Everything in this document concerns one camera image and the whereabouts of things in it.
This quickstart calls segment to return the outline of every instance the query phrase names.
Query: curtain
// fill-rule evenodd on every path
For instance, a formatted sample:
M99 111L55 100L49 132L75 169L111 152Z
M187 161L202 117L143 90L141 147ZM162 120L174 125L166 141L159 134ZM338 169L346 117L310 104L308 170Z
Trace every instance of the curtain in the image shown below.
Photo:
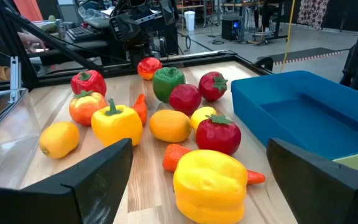
M298 23L321 28L329 0L301 0Z
M37 0L14 0L19 12L30 21L41 21L42 15Z

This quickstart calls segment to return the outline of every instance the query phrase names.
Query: person's hand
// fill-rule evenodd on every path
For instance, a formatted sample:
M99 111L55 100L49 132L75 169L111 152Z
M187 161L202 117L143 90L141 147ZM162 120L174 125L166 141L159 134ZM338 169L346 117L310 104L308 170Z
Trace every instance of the person's hand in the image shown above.
M43 48L44 50L46 49L44 42L32 34L20 33L19 37L20 37L20 40L22 41L24 47L26 47L30 50L31 50L31 48L32 48L31 46L33 44L39 44L41 46L41 48Z

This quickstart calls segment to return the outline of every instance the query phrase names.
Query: green bell pepper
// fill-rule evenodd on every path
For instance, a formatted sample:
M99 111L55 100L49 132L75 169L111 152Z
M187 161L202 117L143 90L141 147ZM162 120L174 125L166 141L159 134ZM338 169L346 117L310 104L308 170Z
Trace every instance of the green bell pepper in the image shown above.
M185 76L177 68L161 68L155 71L153 90L155 96L162 102L168 103L172 90L179 84L185 84Z

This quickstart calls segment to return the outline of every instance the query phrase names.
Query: blue bin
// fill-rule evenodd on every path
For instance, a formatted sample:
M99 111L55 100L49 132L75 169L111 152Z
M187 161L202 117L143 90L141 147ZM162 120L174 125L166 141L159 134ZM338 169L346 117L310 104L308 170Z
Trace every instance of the blue bin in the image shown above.
M265 146L280 138L330 160L358 154L358 91L304 71L236 80L231 91Z

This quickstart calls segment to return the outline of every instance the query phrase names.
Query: carrot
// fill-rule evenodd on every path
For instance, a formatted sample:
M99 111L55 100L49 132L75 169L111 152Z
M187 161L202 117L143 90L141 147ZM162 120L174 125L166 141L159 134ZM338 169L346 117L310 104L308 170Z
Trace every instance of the carrot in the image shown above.
M265 182L266 177L258 172L247 170L248 172L248 184L261 184Z
M178 144L170 144L165 150L162 167L167 171L174 172L177 169L179 159L191 150Z
M139 95L132 108L136 110L136 113L139 115L140 120L144 125L147 120L147 106L146 106L145 95L143 93Z

